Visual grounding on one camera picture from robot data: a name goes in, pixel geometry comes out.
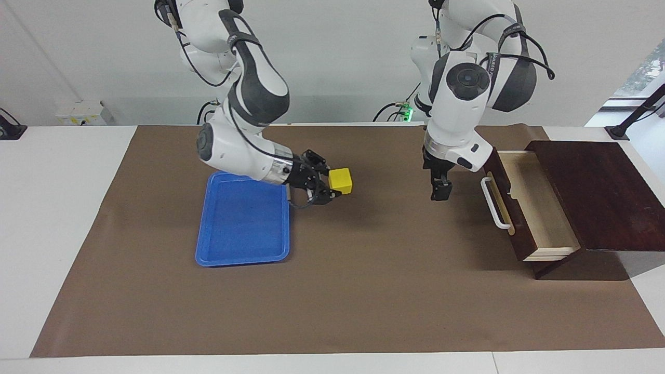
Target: black stand base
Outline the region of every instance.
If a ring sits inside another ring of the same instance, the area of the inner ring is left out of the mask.
[[[21,138],[23,133],[28,129],[28,126],[14,126],[15,129],[18,131],[15,131],[12,135],[10,134],[5,134],[4,132],[0,132],[0,140],[18,140]]]
[[[624,134],[624,136],[617,136],[617,135],[613,134],[612,130],[614,130],[615,127],[616,126],[605,126],[605,130],[607,131],[608,134],[610,134],[610,137],[612,139],[614,139],[614,140],[630,140],[628,135]]]

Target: electrical box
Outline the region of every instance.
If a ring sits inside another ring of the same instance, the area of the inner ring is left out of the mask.
[[[55,113],[63,126],[105,126],[113,116],[99,101],[82,101],[72,106],[62,106]]]

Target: dark wood cabinet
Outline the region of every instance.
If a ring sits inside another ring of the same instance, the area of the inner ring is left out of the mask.
[[[493,151],[493,204],[540,280],[626,280],[665,264],[665,208],[616,143]]]

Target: window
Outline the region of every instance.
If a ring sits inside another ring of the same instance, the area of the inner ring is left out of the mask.
[[[622,98],[649,96],[656,86],[662,84],[654,81],[661,81],[661,78],[665,78],[663,71],[665,71],[665,39],[647,56],[646,60],[614,95]]]

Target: white table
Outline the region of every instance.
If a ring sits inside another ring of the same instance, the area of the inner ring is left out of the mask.
[[[0,142],[0,373],[665,372],[665,349],[27,359],[135,130],[32,127],[18,142]],[[545,130],[552,140],[611,141],[602,128]],[[663,184],[621,145],[665,202]],[[664,331],[665,267],[632,281]]]

